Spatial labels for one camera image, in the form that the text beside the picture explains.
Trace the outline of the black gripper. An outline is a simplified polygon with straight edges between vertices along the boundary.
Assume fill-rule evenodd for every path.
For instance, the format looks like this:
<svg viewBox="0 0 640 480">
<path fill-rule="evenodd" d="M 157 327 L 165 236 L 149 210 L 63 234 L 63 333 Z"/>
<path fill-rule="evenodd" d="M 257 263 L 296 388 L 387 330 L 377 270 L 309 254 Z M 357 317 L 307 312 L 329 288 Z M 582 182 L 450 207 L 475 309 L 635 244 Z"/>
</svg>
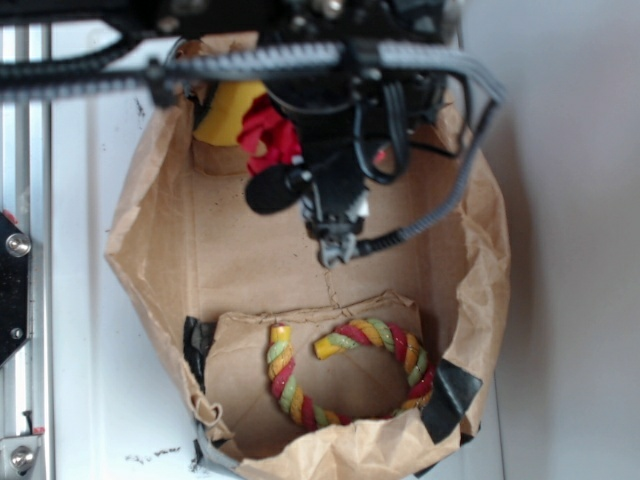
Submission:
<svg viewBox="0 0 640 480">
<path fill-rule="evenodd" d="M 445 213 L 440 208 L 371 239 L 361 238 L 370 183 L 387 186 L 404 175 L 416 127 L 433 124 L 443 108 L 441 73 L 272 82 L 269 99 L 291 122 L 300 144 L 289 166 L 269 170 L 272 213 L 300 203 L 318 261 L 331 268 L 400 245 Z"/>
</svg>

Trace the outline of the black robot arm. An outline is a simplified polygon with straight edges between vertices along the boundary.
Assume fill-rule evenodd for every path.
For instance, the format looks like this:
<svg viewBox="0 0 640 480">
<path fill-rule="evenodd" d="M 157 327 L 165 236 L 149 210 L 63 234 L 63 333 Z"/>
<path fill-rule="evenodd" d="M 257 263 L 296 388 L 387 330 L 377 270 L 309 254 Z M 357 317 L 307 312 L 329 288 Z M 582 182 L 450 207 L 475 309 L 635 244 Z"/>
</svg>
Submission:
<svg viewBox="0 0 640 480">
<path fill-rule="evenodd" d="M 53 100 L 144 86 L 165 107 L 170 89 L 190 81 L 263 81 L 267 105 L 298 144 L 286 147 L 270 137 L 271 165 L 249 182 L 247 204 L 270 215 L 302 202 L 308 233 L 330 266 L 406 242 L 460 200 L 465 173 L 414 223 L 373 239 L 360 235 L 366 182 L 388 185 L 402 176 L 417 148 L 410 133 L 435 121 L 447 79 L 469 81 L 463 54 L 449 48 L 460 17 L 455 1 L 5 1 L 5 25 L 101 20 L 119 38 L 77 57 L 3 65 L 1 99 Z M 258 36 L 245 53 L 110 69 L 147 39 L 245 32 Z"/>
</svg>

